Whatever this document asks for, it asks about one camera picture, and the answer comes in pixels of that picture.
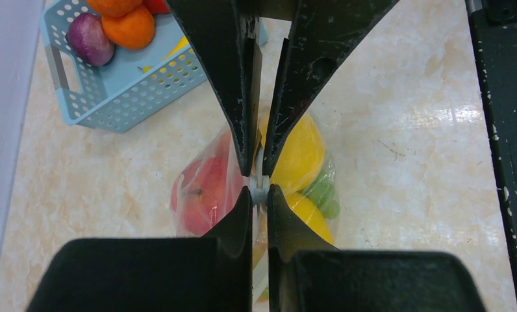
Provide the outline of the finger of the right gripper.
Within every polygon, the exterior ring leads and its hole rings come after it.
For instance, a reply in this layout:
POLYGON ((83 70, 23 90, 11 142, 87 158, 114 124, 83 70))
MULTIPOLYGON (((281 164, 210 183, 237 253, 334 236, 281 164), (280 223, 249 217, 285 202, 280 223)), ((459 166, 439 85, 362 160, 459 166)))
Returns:
POLYGON ((227 119, 240 172, 250 176, 257 143, 262 54, 258 1, 168 1, 227 119))
POLYGON ((265 135, 262 173, 271 176, 289 133, 321 90, 396 1, 267 1, 269 18, 291 22, 265 135))

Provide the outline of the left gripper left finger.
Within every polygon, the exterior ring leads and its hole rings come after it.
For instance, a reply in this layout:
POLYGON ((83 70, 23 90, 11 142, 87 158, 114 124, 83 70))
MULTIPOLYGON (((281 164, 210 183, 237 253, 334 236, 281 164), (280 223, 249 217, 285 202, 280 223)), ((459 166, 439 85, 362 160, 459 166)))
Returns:
POLYGON ((202 237, 71 240, 29 311, 251 311, 252 199, 202 237))

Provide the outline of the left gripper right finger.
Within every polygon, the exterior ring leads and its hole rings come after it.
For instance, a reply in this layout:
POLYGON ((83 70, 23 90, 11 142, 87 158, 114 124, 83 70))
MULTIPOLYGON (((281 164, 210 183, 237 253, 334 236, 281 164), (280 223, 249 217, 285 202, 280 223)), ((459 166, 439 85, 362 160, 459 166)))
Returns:
POLYGON ((340 250, 272 185, 267 197, 271 311, 484 311, 461 261, 446 252, 340 250))

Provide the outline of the small yellow toy lemon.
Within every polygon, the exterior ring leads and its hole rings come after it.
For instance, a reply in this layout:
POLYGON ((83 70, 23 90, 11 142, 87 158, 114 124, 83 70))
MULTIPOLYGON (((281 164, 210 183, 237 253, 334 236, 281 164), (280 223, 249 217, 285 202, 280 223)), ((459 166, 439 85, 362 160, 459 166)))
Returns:
POLYGON ((300 193, 293 193, 285 196, 289 208, 323 240, 334 244, 331 229, 320 213, 320 210, 307 197, 300 193))

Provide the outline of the red toy apple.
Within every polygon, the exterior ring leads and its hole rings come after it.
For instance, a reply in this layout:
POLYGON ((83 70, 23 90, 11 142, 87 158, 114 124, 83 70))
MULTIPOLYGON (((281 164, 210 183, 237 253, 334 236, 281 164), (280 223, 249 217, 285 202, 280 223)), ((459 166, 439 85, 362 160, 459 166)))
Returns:
POLYGON ((170 207, 177 234, 202 236, 210 231, 231 212, 245 185, 231 131, 222 129, 173 183, 170 207))

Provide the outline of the green toy grapes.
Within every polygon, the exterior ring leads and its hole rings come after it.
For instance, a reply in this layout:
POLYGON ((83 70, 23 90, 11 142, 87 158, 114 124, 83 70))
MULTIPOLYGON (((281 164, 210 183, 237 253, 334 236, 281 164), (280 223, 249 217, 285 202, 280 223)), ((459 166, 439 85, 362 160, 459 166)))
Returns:
POLYGON ((316 179, 302 191, 327 219, 336 219, 340 214, 340 204, 334 185, 334 175, 322 170, 316 179))

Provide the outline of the clear dotted zip bag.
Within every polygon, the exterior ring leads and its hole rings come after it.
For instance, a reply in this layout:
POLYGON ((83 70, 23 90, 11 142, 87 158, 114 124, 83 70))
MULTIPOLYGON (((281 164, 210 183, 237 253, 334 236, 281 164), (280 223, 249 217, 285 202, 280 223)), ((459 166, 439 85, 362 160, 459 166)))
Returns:
MULTIPOLYGON (((329 172, 334 175, 334 185, 335 185, 335 164, 327 149, 325 143, 325 159, 322 166, 322 170, 329 172)), ((265 310, 266 303, 269 298, 269 288, 268 288, 268 273, 267 273, 267 208, 266 208, 266 194, 268 191, 268 187, 272 185, 270 181, 270 177, 262 174, 262 154, 263 149, 258 148, 257 156, 255 158, 255 164, 251 171, 251 175, 246 178, 246 185, 243 187, 248 187, 251 195, 254 200, 253 204, 253 260, 252 260, 252 268, 253 268, 253 288, 252 288, 252 302, 253 308, 256 311, 265 310)), ((336 219, 326 219, 331 233, 333 235, 336 231, 338 218, 336 219)))

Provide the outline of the blue perforated plastic basket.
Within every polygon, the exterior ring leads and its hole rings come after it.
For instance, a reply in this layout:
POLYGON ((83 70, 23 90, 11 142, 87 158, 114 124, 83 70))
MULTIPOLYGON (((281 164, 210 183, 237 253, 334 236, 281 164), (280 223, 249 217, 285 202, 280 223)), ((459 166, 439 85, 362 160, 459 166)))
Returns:
POLYGON ((190 45, 161 62, 183 37, 171 15, 156 17, 149 46, 138 51, 117 47, 108 64, 91 66, 65 38, 81 13, 94 10, 86 1, 55 1, 40 20, 51 78, 68 125, 124 133, 207 81, 190 45), (139 68, 144 66, 151 69, 143 73, 139 68))

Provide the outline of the yellow toy banana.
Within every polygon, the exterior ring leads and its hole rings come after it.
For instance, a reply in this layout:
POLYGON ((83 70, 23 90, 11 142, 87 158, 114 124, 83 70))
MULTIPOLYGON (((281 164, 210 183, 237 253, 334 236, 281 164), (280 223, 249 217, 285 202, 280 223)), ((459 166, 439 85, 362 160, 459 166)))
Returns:
MULTIPOLYGON (((187 45, 188 45, 188 39, 185 36, 183 36, 179 40, 178 44, 161 60, 161 62, 165 61, 172 55, 176 54, 178 51, 180 51, 182 48, 184 48, 187 45)), ((148 72, 150 69, 151 69, 151 66, 144 66, 143 68, 139 68, 139 70, 141 70, 143 73, 148 72)))

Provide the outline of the red toy pepper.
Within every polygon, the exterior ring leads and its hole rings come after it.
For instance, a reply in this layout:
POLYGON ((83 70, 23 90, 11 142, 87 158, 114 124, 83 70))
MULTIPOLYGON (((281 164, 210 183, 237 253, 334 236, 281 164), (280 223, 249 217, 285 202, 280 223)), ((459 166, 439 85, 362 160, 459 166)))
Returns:
POLYGON ((143 0, 142 3, 152 15, 163 15, 171 13, 164 0, 143 0))

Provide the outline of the orange toy tangerine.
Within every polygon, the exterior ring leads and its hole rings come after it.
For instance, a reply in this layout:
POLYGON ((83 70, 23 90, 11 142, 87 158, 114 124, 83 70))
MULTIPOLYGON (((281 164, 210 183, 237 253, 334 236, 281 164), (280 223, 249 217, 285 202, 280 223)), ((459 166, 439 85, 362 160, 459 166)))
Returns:
POLYGON ((110 41, 129 50, 147 47, 155 36, 155 19, 144 5, 119 18, 102 16, 101 23, 110 41))

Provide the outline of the orange toy pumpkin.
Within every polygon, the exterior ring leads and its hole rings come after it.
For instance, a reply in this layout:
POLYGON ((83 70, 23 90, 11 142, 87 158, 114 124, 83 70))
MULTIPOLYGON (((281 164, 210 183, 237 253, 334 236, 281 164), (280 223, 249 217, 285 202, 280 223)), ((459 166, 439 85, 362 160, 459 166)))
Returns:
POLYGON ((142 0, 87 0, 88 5, 102 16, 120 18, 138 8, 142 0))

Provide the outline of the purple toy onion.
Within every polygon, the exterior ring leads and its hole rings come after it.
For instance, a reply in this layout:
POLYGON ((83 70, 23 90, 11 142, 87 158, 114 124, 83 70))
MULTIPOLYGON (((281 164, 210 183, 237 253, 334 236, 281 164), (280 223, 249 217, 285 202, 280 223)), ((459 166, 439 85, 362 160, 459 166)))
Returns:
POLYGON ((114 44, 96 15, 81 13, 71 22, 65 38, 75 54, 91 66, 104 66, 114 55, 114 44))

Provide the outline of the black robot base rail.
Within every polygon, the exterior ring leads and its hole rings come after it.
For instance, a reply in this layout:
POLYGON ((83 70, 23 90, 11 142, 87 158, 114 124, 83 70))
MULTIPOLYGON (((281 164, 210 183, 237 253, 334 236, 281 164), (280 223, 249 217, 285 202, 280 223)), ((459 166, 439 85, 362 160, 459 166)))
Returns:
POLYGON ((517 1, 466 9, 517 302, 517 1))

